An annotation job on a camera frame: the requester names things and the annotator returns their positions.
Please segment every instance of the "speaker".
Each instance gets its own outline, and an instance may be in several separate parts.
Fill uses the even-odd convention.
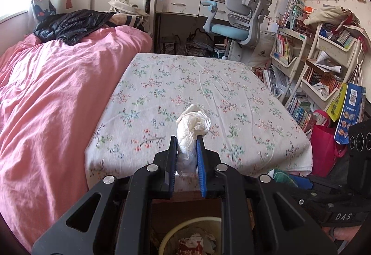
[[[349,127],[347,183],[364,197],[371,197],[371,119]]]

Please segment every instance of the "yellow bag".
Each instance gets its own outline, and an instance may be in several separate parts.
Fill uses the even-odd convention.
[[[336,121],[343,109],[343,104],[346,96],[346,88],[348,87],[347,83],[343,83],[340,87],[340,92],[338,96],[331,102],[329,108],[327,109],[326,113],[330,116],[332,121]]]

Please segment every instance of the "floral bed sheet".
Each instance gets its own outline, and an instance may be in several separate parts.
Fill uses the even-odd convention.
[[[91,188],[105,175],[132,175],[168,149],[190,104],[211,118],[205,147],[242,174],[312,170],[309,140],[283,105],[243,63],[139,53],[116,86],[85,150]],[[197,191],[177,176],[175,191]]]

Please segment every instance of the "pink blanket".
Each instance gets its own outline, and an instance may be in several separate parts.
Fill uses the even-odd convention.
[[[151,46],[119,26],[72,47],[32,34],[0,58],[0,212],[28,250],[87,192],[84,150],[125,69]]]

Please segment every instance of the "tissue paper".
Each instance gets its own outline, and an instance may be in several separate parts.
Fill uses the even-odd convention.
[[[177,119],[178,158],[177,172],[180,175],[196,173],[196,137],[206,135],[211,120],[203,109],[192,104]]]

